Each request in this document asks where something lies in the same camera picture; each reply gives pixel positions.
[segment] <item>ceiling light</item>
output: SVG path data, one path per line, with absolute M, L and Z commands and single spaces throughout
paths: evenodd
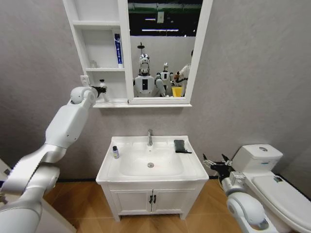
M 141 29 L 142 32 L 177 32 L 178 29 Z

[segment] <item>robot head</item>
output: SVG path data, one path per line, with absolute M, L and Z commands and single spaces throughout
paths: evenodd
M 168 69 L 169 69 L 169 64 L 166 62 L 166 63 L 164 63 L 164 71 L 168 71 Z
M 143 53 L 139 58 L 140 63 L 140 75 L 149 75 L 149 56 Z

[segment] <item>faucet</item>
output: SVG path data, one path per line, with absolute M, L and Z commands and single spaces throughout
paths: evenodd
M 152 146 L 152 130 L 148 130 L 148 146 L 151 147 Z

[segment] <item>sink basin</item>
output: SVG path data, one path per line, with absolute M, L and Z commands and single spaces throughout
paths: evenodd
M 175 153 L 174 140 L 185 141 L 191 154 Z M 196 156 L 187 136 L 112 137 L 109 149 L 96 181 L 130 182 L 163 180 L 206 180 L 208 175 Z M 112 147 L 117 146 L 119 159 L 113 158 Z
M 126 148 L 126 156 L 121 159 L 120 172 L 127 176 L 172 176 L 184 170 L 173 145 L 137 148 L 135 143 Z

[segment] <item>mirror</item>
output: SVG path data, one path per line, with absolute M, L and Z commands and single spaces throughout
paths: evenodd
M 128 0 L 134 97 L 185 96 L 202 1 Z

